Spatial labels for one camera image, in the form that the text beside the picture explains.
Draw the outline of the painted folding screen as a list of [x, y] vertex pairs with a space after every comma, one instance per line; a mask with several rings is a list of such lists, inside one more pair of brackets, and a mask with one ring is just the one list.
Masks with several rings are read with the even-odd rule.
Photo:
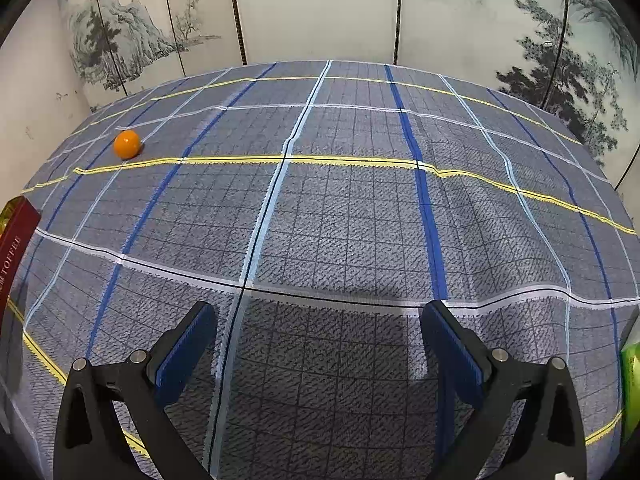
[[639, 211], [639, 44], [610, 0], [56, 0], [91, 107], [216, 67], [338, 58], [464, 80], [485, 124], [531, 107]]

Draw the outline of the small far orange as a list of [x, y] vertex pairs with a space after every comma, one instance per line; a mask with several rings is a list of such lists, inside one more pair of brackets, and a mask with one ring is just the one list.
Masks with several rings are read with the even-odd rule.
[[142, 148], [140, 136], [132, 129], [122, 130], [115, 136], [113, 150], [121, 160], [133, 159]]

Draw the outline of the green snack packet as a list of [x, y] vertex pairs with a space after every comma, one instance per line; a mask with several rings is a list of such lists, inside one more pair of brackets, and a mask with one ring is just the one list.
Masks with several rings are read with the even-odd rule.
[[627, 344], [622, 351], [623, 442], [626, 443], [640, 419], [640, 344]]

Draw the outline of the yellow red tin tray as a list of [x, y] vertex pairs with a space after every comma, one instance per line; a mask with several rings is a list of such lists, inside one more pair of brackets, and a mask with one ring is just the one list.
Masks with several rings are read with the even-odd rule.
[[16, 196], [1, 211], [0, 237], [0, 313], [6, 310], [6, 302], [24, 252], [36, 226], [40, 213], [25, 196]]

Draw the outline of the blue plaid tablecloth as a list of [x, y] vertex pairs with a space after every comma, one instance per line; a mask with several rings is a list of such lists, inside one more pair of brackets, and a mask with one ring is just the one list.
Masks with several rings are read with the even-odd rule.
[[[419, 310], [567, 362], [587, 474], [622, 446], [639, 237], [576, 136], [490, 124], [468, 83], [361, 62], [175, 79], [99, 108], [17, 180], [40, 212], [1, 336], [1, 416], [37, 476], [74, 360], [149, 348], [198, 300], [218, 333], [171, 421], [219, 479], [423, 479], [470, 409]], [[113, 142], [132, 129], [139, 154]]]

